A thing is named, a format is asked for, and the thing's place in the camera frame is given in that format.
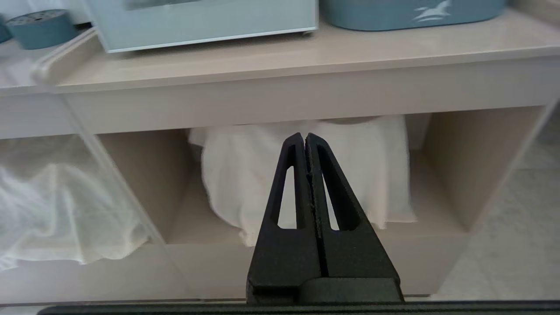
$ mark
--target tile floor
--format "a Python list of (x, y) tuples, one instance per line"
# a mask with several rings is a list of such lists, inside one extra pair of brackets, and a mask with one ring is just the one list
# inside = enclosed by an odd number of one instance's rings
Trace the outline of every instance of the tile floor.
[(430, 300), (560, 300), (560, 108)]

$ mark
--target shelf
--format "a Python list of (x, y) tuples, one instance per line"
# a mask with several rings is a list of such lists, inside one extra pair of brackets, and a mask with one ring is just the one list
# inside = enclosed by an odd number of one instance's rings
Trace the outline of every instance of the shelf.
[[(424, 157), (411, 154), (410, 194), (416, 223), (389, 223), (380, 238), (466, 233), (451, 212), (445, 191)], [(169, 234), (170, 244), (241, 244), (240, 229), (222, 221), (210, 209), (200, 172), (193, 172), (185, 199)]]
[(41, 76), (60, 93), (107, 91), (310, 75), (319, 73), (422, 67), (560, 54), (554, 27), (512, 9), (493, 20), (386, 32), (343, 30), (326, 23), (310, 38), (279, 35), (221, 41), (142, 52), (106, 54), (95, 34), (89, 59), (72, 51), (46, 61)]

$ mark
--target blue storage box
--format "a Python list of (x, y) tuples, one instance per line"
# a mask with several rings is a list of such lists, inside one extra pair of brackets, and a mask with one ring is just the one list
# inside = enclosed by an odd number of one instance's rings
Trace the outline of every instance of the blue storage box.
[(362, 31), (489, 20), (505, 6), (506, 0), (321, 0), (329, 23)]

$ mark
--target white cloth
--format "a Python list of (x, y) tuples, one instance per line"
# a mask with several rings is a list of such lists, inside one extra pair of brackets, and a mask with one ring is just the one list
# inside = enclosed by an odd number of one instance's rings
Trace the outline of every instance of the white cloth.
[(147, 239), (78, 136), (0, 141), (0, 270), (121, 259)]
[[(312, 132), (330, 145), (372, 223), (414, 222), (410, 207), (408, 145), (404, 117), (333, 119), (195, 128), (189, 141), (203, 146), (202, 177), (213, 211), (241, 228), (254, 246), (283, 141)], [(278, 225), (295, 228), (293, 172), (288, 170)], [(327, 198), (331, 226), (336, 227)]]

